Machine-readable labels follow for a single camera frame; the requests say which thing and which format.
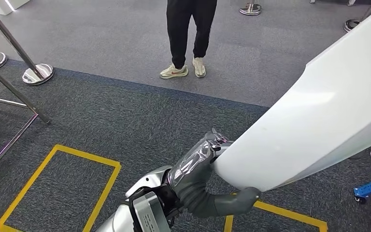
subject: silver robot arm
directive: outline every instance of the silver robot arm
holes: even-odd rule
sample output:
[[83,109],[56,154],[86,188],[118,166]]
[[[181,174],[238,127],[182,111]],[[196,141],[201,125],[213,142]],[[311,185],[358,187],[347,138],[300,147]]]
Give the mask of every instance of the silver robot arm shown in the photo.
[[181,212],[179,199],[167,185],[171,166],[163,166],[140,178],[127,199],[97,232],[169,232],[168,220]]
[[232,144],[214,129],[173,167],[149,172],[126,193],[126,200],[97,232],[169,232],[183,208],[196,217],[220,217],[248,212],[260,192],[242,189],[236,195],[212,195],[206,183],[212,163]]

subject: person's leg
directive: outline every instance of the person's leg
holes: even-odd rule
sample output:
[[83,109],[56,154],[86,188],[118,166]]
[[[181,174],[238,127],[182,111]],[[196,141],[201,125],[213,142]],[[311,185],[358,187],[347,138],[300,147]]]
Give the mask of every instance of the person's leg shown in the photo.
[[168,0],[167,32],[170,39],[170,50],[173,64],[160,73],[163,79],[186,76],[187,66],[184,65],[187,50],[188,24],[192,13],[192,0]]
[[194,4],[193,18],[197,26],[197,35],[194,41],[193,66],[197,77],[205,77],[206,74],[202,58],[207,52],[216,7],[217,0],[196,0]]

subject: gray carpet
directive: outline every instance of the gray carpet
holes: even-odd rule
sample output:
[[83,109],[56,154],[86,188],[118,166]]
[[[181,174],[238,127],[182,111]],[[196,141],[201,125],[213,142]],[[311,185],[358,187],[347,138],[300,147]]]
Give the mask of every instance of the gray carpet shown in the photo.
[[[36,87],[20,76],[24,63],[10,60],[0,72],[52,119],[37,120],[0,162],[0,217],[55,144],[121,163],[122,169],[93,228],[118,206],[143,174],[173,164],[211,127],[236,139],[267,108],[177,90],[57,69]],[[14,97],[0,85],[0,97]],[[0,104],[0,148],[30,116]],[[22,231],[81,231],[110,176],[107,166],[57,152],[8,218]],[[371,232],[371,199],[353,200],[353,187],[371,181],[371,160],[345,160],[308,178],[264,193],[262,201],[327,221],[329,231]],[[234,189],[213,177],[209,189]],[[196,219],[184,213],[174,232],[220,232],[224,218]],[[234,219],[234,232],[314,232],[315,227],[253,209]]]
[[[1,19],[36,62],[233,101],[271,106],[305,64],[342,37],[342,24],[360,17],[357,5],[317,0],[260,0],[263,13],[244,16],[244,0],[218,0],[205,79],[191,65],[187,78],[161,80],[170,61],[165,0],[32,0]],[[0,36],[0,51],[18,59]]]

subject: yellow rectangle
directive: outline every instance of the yellow rectangle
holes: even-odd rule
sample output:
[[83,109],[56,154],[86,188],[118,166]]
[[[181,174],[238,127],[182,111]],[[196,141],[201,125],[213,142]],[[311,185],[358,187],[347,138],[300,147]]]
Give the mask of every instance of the yellow rectangle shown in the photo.
[[93,223],[95,222],[96,217],[98,216],[101,207],[103,206],[104,201],[107,198],[107,195],[109,194],[110,190],[112,189],[113,183],[117,178],[117,175],[119,174],[121,165],[119,162],[111,159],[107,159],[104,157],[96,156],[93,154],[89,154],[83,151],[79,151],[67,146],[63,145],[55,145],[53,149],[49,152],[49,154],[46,156],[46,158],[43,160],[43,162],[40,164],[38,169],[33,173],[33,175],[30,177],[30,179],[27,181],[25,186],[22,188],[22,190],[18,193],[15,200],[10,204],[9,208],[6,210],[6,212],[3,214],[3,216],[0,218],[0,232],[21,232],[17,229],[14,229],[12,227],[9,227],[5,225],[4,223],[9,218],[11,213],[15,210],[16,206],[19,204],[19,202],[22,200],[22,198],[25,196],[26,192],[29,190],[29,188],[32,186],[32,184],[35,182],[35,180],[38,178],[38,176],[41,174],[43,169],[46,167],[50,159],[54,156],[54,154],[57,151],[63,151],[66,153],[69,153],[71,155],[79,156],[85,159],[93,160],[99,163],[103,163],[106,165],[110,165],[114,167],[114,170],[112,172],[112,175],[110,176],[109,180],[107,181],[106,187],[104,188],[103,192],[100,195],[100,198],[98,199],[95,207],[92,210],[92,213],[90,214],[89,219],[86,222],[86,225],[83,229],[83,232],[89,232],[90,229],[93,226]]
[[[309,217],[303,214],[299,214],[287,209],[283,209],[271,204],[267,204],[264,202],[257,201],[254,204],[254,207],[266,210],[271,213],[275,213],[290,219],[294,219],[309,225],[313,225],[319,228],[319,232],[328,232],[328,224],[325,221],[321,221],[318,219],[315,219],[313,217]],[[234,219],[233,215],[229,215],[225,219],[225,224],[224,224],[224,232],[231,232],[232,231],[232,221]]]

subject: sneaker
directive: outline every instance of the sneaker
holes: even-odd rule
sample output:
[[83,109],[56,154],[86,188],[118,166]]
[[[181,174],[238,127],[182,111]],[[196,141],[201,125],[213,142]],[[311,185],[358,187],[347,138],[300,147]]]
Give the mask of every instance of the sneaker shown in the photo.
[[205,71],[205,66],[202,63],[202,58],[194,58],[193,59],[193,65],[194,69],[196,70],[196,76],[199,78],[205,77],[206,71]]
[[184,65],[181,69],[176,69],[174,64],[171,64],[167,69],[160,72],[160,77],[163,79],[170,79],[177,76],[187,76],[188,69]]

